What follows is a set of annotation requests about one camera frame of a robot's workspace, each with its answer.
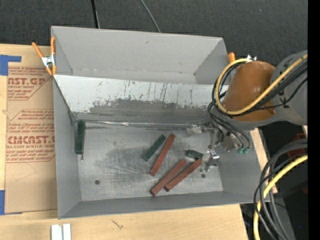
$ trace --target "wire bundle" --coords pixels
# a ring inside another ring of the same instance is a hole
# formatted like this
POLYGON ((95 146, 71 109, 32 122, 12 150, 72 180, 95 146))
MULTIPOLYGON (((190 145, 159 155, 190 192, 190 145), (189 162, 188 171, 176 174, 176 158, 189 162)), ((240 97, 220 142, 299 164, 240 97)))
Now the wire bundle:
POLYGON ((267 162, 265 167, 263 168, 261 177, 260 177, 260 184, 257 187, 253 196, 253 204, 255 207, 255 213, 253 217, 253 234, 256 240, 260 239, 259 229, 258 229, 259 219, 272 239, 274 240, 277 239, 274 235, 274 233, 276 233, 276 235, 279 237, 278 239, 290 240, 288 233, 284 229, 284 226, 281 220, 279 219, 279 215, 278 215, 276 204, 275 204, 274 194, 272 193, 272 187, 276 184, 277 181, 279 181, 279 179, 281 179, 292 168, 303 163, 308 159, 308 155, 302 155, 301 157, 293 161, 292 161, 292 158, 288 158, 276 166, 279 157, 281 157, 283 154, 286 154, 287 152, 298 150, 298 149, 306 149, 306 148, 308 148, 307 139, 300 139, 300 140, 291 142, 286 146, 284 146, 283 148, 281 148, 275 155, 273 155, 270 158, 270 160, 267 162), (266 181, 269 181, 269 183, 266 185, 266 187, 263 188, 266 181), (267 195, 269 195, 270 197, 271 214, 269 213, 268 206, 265 201, 265 197, 267 195), (274 233, 269 228, 265 219, 263 218, 260 212, 261 209, 263 210, 264 216, 266 217, 274 233))
POLYGON ((235 60, 234 62, 230 63, 224 70, 223 70, 223 74, 221 74, 220 76, 222 81, 221 84, 217 87, 217 82, 219 80, 219 78, 215 81, 213 89, 212 89, 212 101, 210 102, 210 104, 208 105, 207 111, 211 117, 211 119, 219 126, 221 126, 222 128, 224 128, 228 133, 233 134, 237 140, 241 143, 241 150, 244 151, 244 153, 250 149, 252 147, 252 143, 251 140, 249 139, 249 137, 239 128, 235 127, 234 125, 232 125, 231 123, 227 122, 226 120, 222 119, 221 117, 215 115, 214 113, 212 113, 212 109, 213 107, 218 108, 217 107, 217 101, 216 101, 216 97, 215 97, 215 90, 216 88, 219 89, 218 91, 218 97, 219 99, 221 99, 226 92, 221 93, 222 91, 222 86, 224 85, 226 79, 228 78, 228 76, 230 75, 230 73, 240 64, 246 63, 246 62, 250 62, 252 61, 249 58, 242 58, 242 59, 238 59, 235 60))
POLYGON ((301 58, 297 59, 293 62, 256 100, 247 105, 246 107, 239 109, 237 111, 230 111, 223 107, 221 98, 224 93, 221 94, 221 89, 226 81, 227 77, 235 69, 235 65, 239 66, 239 64, 250 62, 250 59, 238 59, 233 63, 230 63, 228 66, 224 68, 220 76, 218 77, 213 90, 212 90, 212 100, 215 102, 215 106, 217 110, 226 115, 226 116, 243 116, 248 113, 258 111, 258 110, 267 110, 273 109, 279 106, 283 106, 287 104, 298 92, 301 86, 308 80, 308 77, 303 79, 301 83, 297 86, 295 91, 291 94, 291 96, 283 101, 280 104, 276 104, 273 106, 264 107, 269 101, 271 101, 276 95, 283 92, 284 89, 289 86, 292 82, 294 82, 298 77, 300 77, 303 73, 308 70, 308 54, 305 54, 301 58))

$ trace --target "cardboard sheet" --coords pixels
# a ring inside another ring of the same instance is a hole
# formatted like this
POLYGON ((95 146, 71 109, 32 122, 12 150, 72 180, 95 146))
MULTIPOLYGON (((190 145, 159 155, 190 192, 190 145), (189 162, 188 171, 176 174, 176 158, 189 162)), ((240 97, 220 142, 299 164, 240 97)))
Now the cardboard sheet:
POLYGON ((53 79, 31 45, 1 44, 0 54, 21 56, 8 64, 4 211, 56 209, 53 79))

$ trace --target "black floor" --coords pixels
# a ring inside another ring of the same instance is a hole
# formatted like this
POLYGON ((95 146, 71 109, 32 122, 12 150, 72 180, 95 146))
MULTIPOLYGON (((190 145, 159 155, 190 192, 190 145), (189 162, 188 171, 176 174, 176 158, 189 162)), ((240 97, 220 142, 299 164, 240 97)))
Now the black floor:
MULTIPOLYGON (((144 0, 164 33, 223 37, 227 52, 277 65, 308 49, 308 0, 144 0)), ((95 0, 101 28, 156 32, 139 0, 95 0)), ((0 43, 48 45, 51 25, 94 28, 90 0, 0 0, 0 43)), ((262 128, 270 154, 295 125, 262 128)), ((297 240, 308 237, 308 195, 286 198, 297 240)))

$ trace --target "wooden table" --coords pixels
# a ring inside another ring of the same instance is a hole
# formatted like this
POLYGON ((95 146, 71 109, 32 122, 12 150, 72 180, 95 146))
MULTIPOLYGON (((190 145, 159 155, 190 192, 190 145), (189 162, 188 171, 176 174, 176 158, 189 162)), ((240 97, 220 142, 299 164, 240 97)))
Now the wooden table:
MULTIPOLYGON (((19 53, 30 45, 0 44, 0 54, 19 53)), ((0 78, 0 190, 4 189, 7 77, 0 78)), ((267 162, 257 129, 251 132, 261 166, 267 162)), ((247 240, 240 205, 57 219, 56 210, 0 216, 0 238, 49 240, 53 224, 71 224, 72 240, 247 240)))

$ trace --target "white plastic piece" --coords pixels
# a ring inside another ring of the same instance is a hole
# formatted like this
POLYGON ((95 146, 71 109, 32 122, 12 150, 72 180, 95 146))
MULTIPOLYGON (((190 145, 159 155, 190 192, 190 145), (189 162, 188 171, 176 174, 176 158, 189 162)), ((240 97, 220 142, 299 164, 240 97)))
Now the white plastic piece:
POLYGON ((51 240, 71 240, 71 225, 51 225, 51 240))

